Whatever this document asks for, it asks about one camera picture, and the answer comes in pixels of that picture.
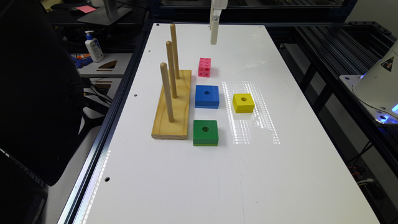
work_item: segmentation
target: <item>green block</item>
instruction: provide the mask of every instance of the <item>green block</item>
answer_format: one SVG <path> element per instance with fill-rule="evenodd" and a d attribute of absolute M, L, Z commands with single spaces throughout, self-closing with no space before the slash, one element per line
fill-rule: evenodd
<path fill-rule="evenodd" d="M 193 146 L 217 146 L 217 121 L 193 121 Z"/>
<path fill-rule="evenodd" d="M 218 144 L 194 144 L 193 146 L 218 146 Z"/>

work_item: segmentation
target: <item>square block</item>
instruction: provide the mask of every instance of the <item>square block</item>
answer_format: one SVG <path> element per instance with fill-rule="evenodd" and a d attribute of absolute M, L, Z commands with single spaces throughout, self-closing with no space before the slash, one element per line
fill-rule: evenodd
<path fill-rule="evenodd" d="M 193 146 L 218 146 L 217 121 L 193 121 Z"/>
<path fill-rule="evenodd" d="M 234 94 L 232 103 L 235 113 L 252 113 L 254 109 L 254 101 L 250 93 Z"/>
<path fill-rule="evenodd" d="M 210 68 L 211 68 L 211 58 L 200 58 L 199 59 L 198 76 L 209 78 L 210 77 Z"/>
<path fill-rule="evenodd" d="M 218 86 L 197 85 L 195 108 L 218 109 L 219 104 Z"/>

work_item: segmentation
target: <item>blue light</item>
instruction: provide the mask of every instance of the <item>blue light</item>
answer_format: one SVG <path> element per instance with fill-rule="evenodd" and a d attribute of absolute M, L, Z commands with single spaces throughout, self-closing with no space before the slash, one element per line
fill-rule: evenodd
<path fill-rule="evenodd" d="M 396 105 L 395 107 L 393 107 L 392 112 L 398 114 L 396 111 L 398 110 L 398 105 Z"/>
<path fill-rule="evenodd" d="M 384 116 L 384 117 L 385 117 L 385 119 L 380 118 L 380 121 L 383 122 L 383 123 L 385 123 L 385 122 L 387 121 L 387 119 L 389 118 L 389 116 Z"/>

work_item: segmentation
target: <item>wooden peg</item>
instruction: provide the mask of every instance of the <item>wooden peg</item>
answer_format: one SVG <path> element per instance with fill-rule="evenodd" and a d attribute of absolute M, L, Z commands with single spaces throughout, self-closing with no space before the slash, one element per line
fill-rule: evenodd
<path fill-rule="evenodd" d="M 175 31 L 175 24 L 170 25 L 170 30 L 172 32 L 175 79 L 180 79 L 180 68 L 178 65 L 178 51 L 177 51 L 177 32 Z"/>
<path fill-rule="evenodd" d="M 172 97 L 170 95 L 170 85 L 169 85 L 169 74 L 167 74 L 167 65 L 162 62 L 160 64 L 160 72 L 162 73 L 164 97 L 166 99 L 167 116 L 169 117 L 169 122 L 174 122 L 173 116 L 173 104 Z"/>
<path fill-rule="evenodd" d="M 172 91 L 172 97 L 176 99 L 177 89 L 175 87 L 175 76 L 174 76 L 174 63 L 173 63 L 173 49 L 171 41 L 166 42 L 167 59 L 169 60 L 169 72 L 170 72 L 170 87 Z"/>

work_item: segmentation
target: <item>white bottle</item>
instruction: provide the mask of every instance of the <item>white bottle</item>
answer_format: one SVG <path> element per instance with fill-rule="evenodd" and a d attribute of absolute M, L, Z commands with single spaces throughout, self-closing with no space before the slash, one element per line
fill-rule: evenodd
<path fill-rule="evenodd" d="M 104 58 L 104 54 L 102 53 L 100 44 L 98 43 L 98 40 L 96 38 L 93 38 L 93 36 L 90 34 L 94 31 L 89 30 L 89 31 L 85 31 L 85 32 L 86 32 L 86 37 L 87 37 L 85 44 L 86 44 L 88 53 L 90 53 L 90 56 L 93 59 L 93 62 L 100 62 Z"/>

